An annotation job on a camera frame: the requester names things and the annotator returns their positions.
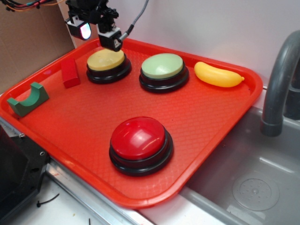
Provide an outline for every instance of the wire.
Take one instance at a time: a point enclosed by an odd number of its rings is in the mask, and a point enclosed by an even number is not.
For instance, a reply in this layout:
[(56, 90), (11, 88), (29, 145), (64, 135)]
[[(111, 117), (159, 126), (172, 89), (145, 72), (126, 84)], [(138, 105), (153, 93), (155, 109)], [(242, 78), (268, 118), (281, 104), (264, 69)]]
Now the wire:
[(52, 4), (44, 4), (43, 6), (55, 6), (55, 5), (58, 5), (58, 4), (60, 4), (60, 3), (64, 2), (64, 1), (65, 1), (65, 0), (60, 0), (60, 1), (56, 2), (56, 3), (52, 3)]
[(143, 6), (141, 12), (139, 13), (139, 15), (137, 15), (137, 17), (135, 18), (135, 20), (134, 20), (134, 21), (132, 22), (132, 24), (129, 26), (128, 30), (122, 35), (122, 37), (126, 38), (126, 37), (128, 37), (128, 35), (131, 33), (131, 31), (133, 30), (133, 28), (134, 28), (134, 26), (135, 26), (136, 21), (137, 21), (137, 20), (141, 17), (141, 15), (144, 13), (144, 11), (145, 11), (145, 9), (146, 9), (146, 7), (147, 7), (147, 5), (148, 5), (148, 1), (149, 1), (149, 0), (146, 0), (146, 1), (145, 1), (145, 4), (144, 4), (144, 6)]
[(39, 208), (39, 207), (41, 207), (41, 205), (42, 204), (46, 204), (46, 203), (49, 203), (49, 202), (51, 202), (51, 201), (53, 201), (54, 199), (56, 199), (58, 196), (59, 196), (60, 194), (58, 193), (56, 196), (54, 196), (52, 199), (50, 199), (50, 200), (48, 200), (48, 201), (46, 201), (46, 202), (37, 202), (37, 207)]
[(11, 10), (16, 11), (16, 12), (26, 12), (26, 11), (29, 11), (29, 10), (33, 9), (33, 8), (15, 9), (15, 8), (10, 7), (9, 5), (6, 5), (6, 7), (10, 8)]
[(21, 5), (20, 3), (15, 2), (15, 1), (13, 1), (13, 0), (10, 0), (10, 2), (13, 3), (13, 4), (16, 4), (16, 5)]
[(140, 12), (139, 15), (135, 18), (135, 20), (132, 22), (132, 25), (135, 25), (136, 21), (137, 21), (137, 20), (141, 17), (141, 15), (144, 13), (144, 11), (145, 11), (145, 9), (146, 9), (146, 7), (147, 7), (147, 5), (148, 5), (148, 1), (149, 1), (149, 0), (146, 0), (146, 1), (145, 1), (145, 4), (144, 4), (144, 6), (143, 6), (141, 12)]

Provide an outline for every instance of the red tray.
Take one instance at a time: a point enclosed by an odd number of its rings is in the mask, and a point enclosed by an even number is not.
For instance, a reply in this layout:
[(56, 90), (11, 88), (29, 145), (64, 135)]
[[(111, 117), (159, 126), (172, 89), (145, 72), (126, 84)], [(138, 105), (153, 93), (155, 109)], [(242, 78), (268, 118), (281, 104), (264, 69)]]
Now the red tray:
[[(100, 49), (97, 39), (87, 42), (10, 88), (0, 97), (0, 116), (110, 200), (132, 209), (153, 206), (177, 194), (263, 88), (260, 77), (247, 68), (129, 39), (123, 51), (132, 63), (131, 73), (115, 83), (94, 84), (87, 79), (86, 61)], [(190, 74), (183, 88), (154, 94), (140, 87), (142, 62), (158, 53), (183, 58)], [(68, 58), (75, 59), (81, 84), (66, 89), (60, 63)], [(198, 61), (237, 72), (245, 81), (233, 88), (206, 84), (194, 74)], [(20, 118), (7, 99), (24, 100), (33, 82), (42, 84), (50, 99)], [(174, 141), (174, 155), (167, 166), (144, 177), (121, 174), (108, 154), (113, 130), (137, 116), (157, 119)]]

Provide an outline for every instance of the red block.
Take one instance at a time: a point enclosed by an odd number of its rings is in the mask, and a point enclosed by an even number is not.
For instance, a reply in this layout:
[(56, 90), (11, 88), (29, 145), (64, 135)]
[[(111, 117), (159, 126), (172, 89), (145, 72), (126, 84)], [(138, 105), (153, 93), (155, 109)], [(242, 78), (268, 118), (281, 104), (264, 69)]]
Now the red block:
[(61, 62), (62, 81), (66, 88), (79, 85), (80, 80), (74, 59), (67, 59)]

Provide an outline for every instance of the green block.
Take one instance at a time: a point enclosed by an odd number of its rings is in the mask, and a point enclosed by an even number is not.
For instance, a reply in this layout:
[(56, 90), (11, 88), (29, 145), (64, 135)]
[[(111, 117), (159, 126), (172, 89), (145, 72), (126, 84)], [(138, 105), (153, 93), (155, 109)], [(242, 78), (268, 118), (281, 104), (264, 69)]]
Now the green block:
[(27, 115), (32, 110), (37, 108), (40, 104), (49, 99), (49, 96), (43, 85), (34, 82), (30, 86), (31, 93), (29, 97), (24, 101), (17, 101), (12, 97), (7, 100), (14, 112), (22, 117)]

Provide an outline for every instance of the plastic banana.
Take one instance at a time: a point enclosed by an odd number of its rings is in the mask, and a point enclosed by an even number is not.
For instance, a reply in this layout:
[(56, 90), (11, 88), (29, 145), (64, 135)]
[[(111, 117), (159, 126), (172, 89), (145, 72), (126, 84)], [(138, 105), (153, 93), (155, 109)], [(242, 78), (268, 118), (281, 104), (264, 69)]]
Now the plastic banana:
[(234, 87), (245, 80), (244, 77), (233, 71), (219, 69), (204, 62), (196, 63), (194, 69), (200, 80), (218, 87)]

